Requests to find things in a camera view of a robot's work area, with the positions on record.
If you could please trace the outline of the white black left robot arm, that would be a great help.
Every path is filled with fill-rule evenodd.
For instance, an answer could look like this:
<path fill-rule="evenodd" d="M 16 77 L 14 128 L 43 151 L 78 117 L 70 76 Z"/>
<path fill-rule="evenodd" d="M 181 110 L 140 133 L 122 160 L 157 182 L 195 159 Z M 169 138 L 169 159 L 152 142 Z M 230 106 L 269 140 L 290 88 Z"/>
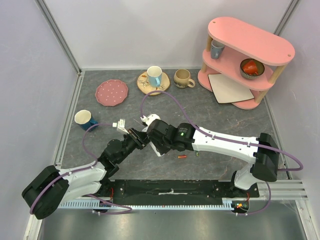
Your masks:
<path fill-rule="evenodd" d="M 119 170 L 120 163 L 149 142 L 145 128 L 130 128 L 123 140 L 110 140 L 92 163 L 67 169 L 57 169 L 54 165 L 45 167 L 21 194 L 30 214 L 42 220 L 67 201 L 90 194 L 106 196 L 110 191 L 109 178 Z"/>

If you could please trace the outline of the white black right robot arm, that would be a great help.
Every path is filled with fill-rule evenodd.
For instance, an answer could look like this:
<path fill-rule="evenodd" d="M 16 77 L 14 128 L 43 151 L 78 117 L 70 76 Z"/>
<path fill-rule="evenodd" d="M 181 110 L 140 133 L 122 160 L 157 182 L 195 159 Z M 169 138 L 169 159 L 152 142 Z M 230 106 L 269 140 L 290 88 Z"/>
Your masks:
<path fill-rule="evenodd" d="M 273 150 L 275 141 L 267 133 L 259 137 L 240 137 L 190 123 L 174 127 L 154 115 L 146 117 L 144 123 L 151 147 L 158 156 L 170 150 L 188 150 L 213 152 L 245 161 L 246 166 L 235 172 L 229 184 L 229 191 L 235 197 L 242 196 L 258 181 L 277 181 L 279 153 Z"/>

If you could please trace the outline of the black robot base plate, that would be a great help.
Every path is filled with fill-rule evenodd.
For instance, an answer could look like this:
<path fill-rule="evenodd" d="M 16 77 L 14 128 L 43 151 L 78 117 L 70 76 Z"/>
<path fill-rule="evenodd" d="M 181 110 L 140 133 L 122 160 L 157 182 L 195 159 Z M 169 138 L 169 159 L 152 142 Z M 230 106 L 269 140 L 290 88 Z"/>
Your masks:
<path fill-rule="evenodd" d="M 219 180 L 139 180 L 117 179 L 105 182 L 94 194 L 113 196 L 118 205 L 131 206 L 195 206 L 221 205 L 223 198 L 258 198 L 258 185 L 248 190 Z"/>

